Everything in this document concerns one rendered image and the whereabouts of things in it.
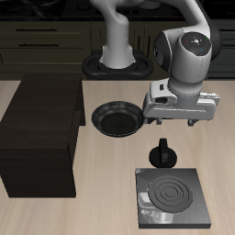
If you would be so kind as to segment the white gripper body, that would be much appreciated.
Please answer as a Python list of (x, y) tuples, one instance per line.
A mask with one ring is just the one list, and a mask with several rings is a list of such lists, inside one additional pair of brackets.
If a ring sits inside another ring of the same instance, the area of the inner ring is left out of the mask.
[(157, 105), (151, 101), (150, 93), (147, 93), (143, 102), (143, 116), (153, 119), (190, 119), (190, 120), (210, 120), (216, 112), (216, 106), (220, 97), (215, 93), (201, 93), (197, 103), (190, 108), (180, 108)]

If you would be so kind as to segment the round black stove knob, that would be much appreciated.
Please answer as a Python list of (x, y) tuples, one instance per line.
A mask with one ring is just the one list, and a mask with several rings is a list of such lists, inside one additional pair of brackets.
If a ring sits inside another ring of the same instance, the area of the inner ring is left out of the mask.
[(159, 145), (150, 151), (149, 161), (156, 168), (173, 168), (177, 155), (168, 147), (167, 139), (160, 138)]

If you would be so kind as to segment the dark grey stove plate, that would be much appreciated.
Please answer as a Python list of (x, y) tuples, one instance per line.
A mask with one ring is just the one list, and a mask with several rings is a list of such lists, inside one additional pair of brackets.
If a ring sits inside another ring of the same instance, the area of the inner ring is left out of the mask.
[(140, 229), (209, 229), (211, 220), (194, 168), (137, 168)]

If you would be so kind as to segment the black frying pan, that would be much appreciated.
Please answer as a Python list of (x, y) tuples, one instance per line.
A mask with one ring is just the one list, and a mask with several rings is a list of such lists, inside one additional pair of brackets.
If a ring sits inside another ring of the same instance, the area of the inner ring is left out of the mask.
[(112, 101), (99, 106), (92, 114), (93, 125), (101, 133), (124, 138), (136, 133), (143, 125), (142, 110), (129, 102)]

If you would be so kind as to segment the dark wooden cabinet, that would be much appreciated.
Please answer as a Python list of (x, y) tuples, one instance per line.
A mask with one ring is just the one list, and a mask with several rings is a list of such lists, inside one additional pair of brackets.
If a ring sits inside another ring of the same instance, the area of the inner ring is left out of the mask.
[(28, 73), (0, 121), (0, 178), (10, 197), (75, 197), (73, 160), (85, 124), (79, 73)]

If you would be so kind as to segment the dark kitchen cupboards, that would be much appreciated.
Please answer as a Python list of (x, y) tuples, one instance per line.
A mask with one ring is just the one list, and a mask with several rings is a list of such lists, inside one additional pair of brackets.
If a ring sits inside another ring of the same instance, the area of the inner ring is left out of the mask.
[[(223, 35), (210, 80), (235, 79), (235, 0), (199, 0)], [(101, 13), (90, 0), (0, 0), (0, 80), (25, 73), (79, 73), (106, 44)]]

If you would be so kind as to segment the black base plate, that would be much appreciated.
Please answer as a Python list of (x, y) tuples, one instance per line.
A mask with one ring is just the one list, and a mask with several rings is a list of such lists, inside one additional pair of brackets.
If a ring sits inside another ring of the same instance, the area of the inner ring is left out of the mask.
[(153, 63), (147, 58), (142, 50), (134, 50), (133, 56), (136, 60), (124, 69), (111, 69), (100, 62), (103, 55), (101, 50), (93, 50), (92, 54), (83, 61), (83, 73), (88, 80), (97, 81), (137, 81), (147, 80), (153, 72)]

